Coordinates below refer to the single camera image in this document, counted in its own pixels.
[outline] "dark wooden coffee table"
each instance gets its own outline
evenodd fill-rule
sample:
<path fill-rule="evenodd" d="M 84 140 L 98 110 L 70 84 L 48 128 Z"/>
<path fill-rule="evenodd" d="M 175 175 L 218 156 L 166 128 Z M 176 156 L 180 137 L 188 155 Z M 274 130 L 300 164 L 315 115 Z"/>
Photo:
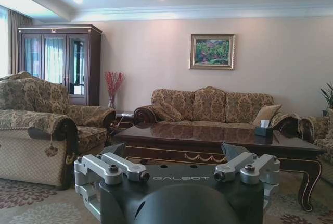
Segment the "dark wooden coffee table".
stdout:
<path fill-rule="evenodd" d="M 286 138 L 275 131 L 273 138 L 254 135 L 253 129 L 140 123 L 114 137 L 126 142 L 126 158 L 191 164 L 225 163 L 221 143 L 247 148 L 257 155 L 276 155 L 282 171 L 303 173 L 298 201 L 312 211 L 311 193 L 320 178 L 317 156 L 325 151 L 299 138 Z"/>

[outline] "metal bracket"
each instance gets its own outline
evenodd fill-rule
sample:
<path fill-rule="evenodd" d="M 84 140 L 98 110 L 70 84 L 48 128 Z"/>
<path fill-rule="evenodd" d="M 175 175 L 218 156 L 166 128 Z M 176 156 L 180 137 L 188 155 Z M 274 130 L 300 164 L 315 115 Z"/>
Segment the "metal bracket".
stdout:
<path fill-rule="evenodd" d="M 227 163 L 219 164 L 215 168 L 214 178 L 216 181 L 233 181 L 236 173 L 246 164 L 253 163 L 255 156 L 248 152 L 243 152 Z"/>
<path fill-rule="evenodd" d="M 264 183 L 264 210 L 266 210 L 270 206 L 272 195 L 278 191 L 280 161 L 273 155 L 264 154 L 257 157 L 256 154 L 243 152 L 229 162 L 217 165 L 214 177 L 216 181 L 232 181 L 238 172 L 244 184 L 254 185 L 259 181 Z"/>
<path fill-rule="evenodd" d="M 83 196 L 85 207 L 100 221 L 100 202 L 92 182 L 104 180 L 105 184 L 117 185 L 123 174 L 131 181 L 148 181 L 146 167 L 121 158 L 111 152 L 80 156 L 74 162 L 75 191 Z"/>

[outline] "vase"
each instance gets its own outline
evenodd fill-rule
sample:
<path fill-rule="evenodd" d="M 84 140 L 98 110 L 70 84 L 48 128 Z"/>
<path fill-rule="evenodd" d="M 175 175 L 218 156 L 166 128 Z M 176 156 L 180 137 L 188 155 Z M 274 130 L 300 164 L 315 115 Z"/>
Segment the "vase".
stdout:
<path fill-rule="evenodd" d="M 114 95 L 109 98 L 109 108 L 115 108 L 114 106 Z"/>

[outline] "tissue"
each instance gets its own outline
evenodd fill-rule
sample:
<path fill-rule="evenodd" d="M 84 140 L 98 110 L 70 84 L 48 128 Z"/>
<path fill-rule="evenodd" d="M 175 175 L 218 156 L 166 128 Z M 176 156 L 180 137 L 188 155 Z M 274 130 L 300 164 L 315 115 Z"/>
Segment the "tissue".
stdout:
<path fill-rule="evenodd" d="M 261 128 L 268 128 L 270 125 L 270 121 L 268 121 L 268 120 L 261 120 L 260 122 L 261 122 L 261 126 L 260 126 Z"/>

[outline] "picture frame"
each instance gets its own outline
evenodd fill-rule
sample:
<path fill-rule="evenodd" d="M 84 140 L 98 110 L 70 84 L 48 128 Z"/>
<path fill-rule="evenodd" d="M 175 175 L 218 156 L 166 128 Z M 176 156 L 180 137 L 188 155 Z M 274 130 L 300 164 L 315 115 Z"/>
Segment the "picture frame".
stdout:
<path fill-rule="evenodd" d="M 192 34 L 190 69 L 234 70 L 236 34 Z"/>

